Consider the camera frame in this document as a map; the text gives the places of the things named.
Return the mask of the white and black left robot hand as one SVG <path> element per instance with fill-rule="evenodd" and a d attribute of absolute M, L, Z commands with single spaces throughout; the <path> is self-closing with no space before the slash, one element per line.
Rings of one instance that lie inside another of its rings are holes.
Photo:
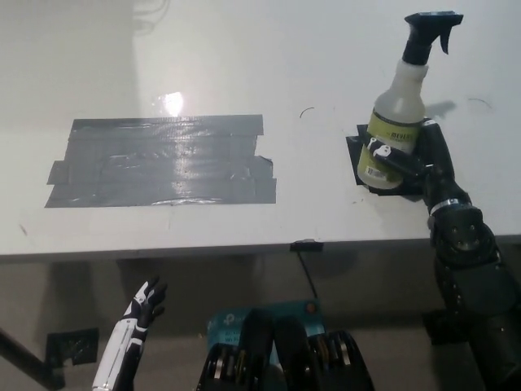
<path fill-rule="evenodd" d="M 93 390 L 132 390 L 149 327 L 164 313 L 168 285 L 157 277 L 135 293 L 107 342 L 92 384 Z"/>

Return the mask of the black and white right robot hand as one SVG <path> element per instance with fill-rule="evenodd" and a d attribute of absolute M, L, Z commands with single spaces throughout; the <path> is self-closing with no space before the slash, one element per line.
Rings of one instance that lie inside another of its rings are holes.
<path fill-rule="evenodd" d="M 471 203 L 471 198 L 455 180 L 449 149 L 435 120 L 423 120 L 416 147 L 410 154 L 377 140 L 367 130 L 359 135 L 379 163 L 400 174 L 410 185 L 422 188 L 430 214 L 452 204 Z"/>

